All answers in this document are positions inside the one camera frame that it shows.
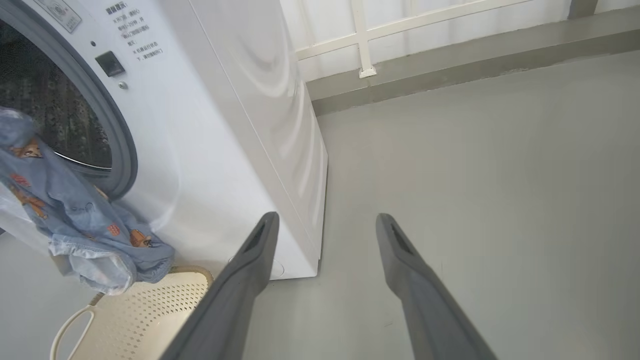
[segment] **perforated basket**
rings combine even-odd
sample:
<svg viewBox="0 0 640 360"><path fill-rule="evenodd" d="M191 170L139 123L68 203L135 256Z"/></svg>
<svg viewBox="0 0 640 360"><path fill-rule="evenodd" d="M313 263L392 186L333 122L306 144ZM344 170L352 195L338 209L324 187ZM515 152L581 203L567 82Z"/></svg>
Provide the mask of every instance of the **perforated basket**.
<svg viewBox="0 0 640 360"><path fill-rule="evenodd" d="M178 266L156 284L137 282L119 296L100 294L62 325L50 360L57 360L69 325L85 313L91 318L69 360L159 359L212 282L204 268Z"/></svg>

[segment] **sticker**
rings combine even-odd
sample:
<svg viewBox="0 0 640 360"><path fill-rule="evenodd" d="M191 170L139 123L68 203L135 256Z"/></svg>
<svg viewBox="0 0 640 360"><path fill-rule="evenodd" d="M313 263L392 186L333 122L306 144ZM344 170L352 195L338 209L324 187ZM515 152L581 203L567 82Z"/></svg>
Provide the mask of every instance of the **sticker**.
<svg viewBox="0 0 640 360"><path fill-rule="evenodd" d="M69 33L74 32L82 21L80 16L62 0L36 0L36 3L53 16Z"/></svg>
<svg viewBox="0 0 640 360"><path fill-rule="evenodd" d="M154 36L151 25L135 0L109 3L104 9L109 27L113 28L120 41L127 44L127 50L138 61L145 61L163 54L163 48Z"/></svg>

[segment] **concrete floor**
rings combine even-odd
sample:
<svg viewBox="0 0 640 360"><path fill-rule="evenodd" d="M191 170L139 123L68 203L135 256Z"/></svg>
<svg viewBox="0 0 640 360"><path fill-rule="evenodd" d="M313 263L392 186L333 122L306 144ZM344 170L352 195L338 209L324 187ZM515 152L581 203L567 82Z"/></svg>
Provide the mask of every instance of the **concrete floor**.
<svg viewBox="0 0 640 360"><path fill-rule="evenodd" d="M313 279L257 299L246 359L412 359L374 221L396 218L501 359L640 353L640 53L319 118Z"/></svg>

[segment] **front-loading washing machine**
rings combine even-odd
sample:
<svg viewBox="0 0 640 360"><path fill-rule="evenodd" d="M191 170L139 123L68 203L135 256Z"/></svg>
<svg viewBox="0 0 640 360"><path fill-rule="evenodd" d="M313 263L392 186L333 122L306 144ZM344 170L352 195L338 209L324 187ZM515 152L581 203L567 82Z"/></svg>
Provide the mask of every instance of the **front-loading washing machine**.
<svg viewBox="0 0 640 360"><path fill-rule="evenodd" d="M0 106L219 272L280 214L272 278L311 277L327 153L278 0L0 0ZM1 189L0 227L46 252Z"/></svg>

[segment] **clothing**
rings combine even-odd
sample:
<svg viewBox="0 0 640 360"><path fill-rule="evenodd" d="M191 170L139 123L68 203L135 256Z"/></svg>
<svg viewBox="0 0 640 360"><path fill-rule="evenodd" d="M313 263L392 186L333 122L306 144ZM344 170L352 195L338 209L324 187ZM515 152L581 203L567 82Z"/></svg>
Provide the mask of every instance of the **clothing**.
<svg viewBox="0 0 640 360"><path fill-rule="evenodd" d="M0 181L20 200L49 252L93 289L118 295L135 281L157 282L174 249L106 196L35 134L31 118L0 107Z"/></svg>

